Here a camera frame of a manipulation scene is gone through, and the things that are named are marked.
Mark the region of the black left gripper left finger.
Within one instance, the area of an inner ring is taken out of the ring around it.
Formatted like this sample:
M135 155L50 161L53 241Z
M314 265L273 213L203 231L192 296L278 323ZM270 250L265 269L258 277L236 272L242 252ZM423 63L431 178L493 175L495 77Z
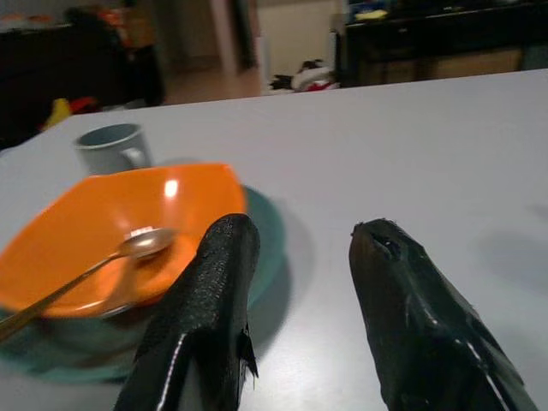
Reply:
M258 374L247 298L259 249L246 214L210 226L158 303L116 410L238 409L246 374Z

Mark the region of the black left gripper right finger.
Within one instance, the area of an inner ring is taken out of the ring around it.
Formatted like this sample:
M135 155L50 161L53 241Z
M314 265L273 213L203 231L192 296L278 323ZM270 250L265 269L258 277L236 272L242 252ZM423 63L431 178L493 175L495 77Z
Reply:
M390 410L535 410L472 305L396 223L352 232L349 265Z

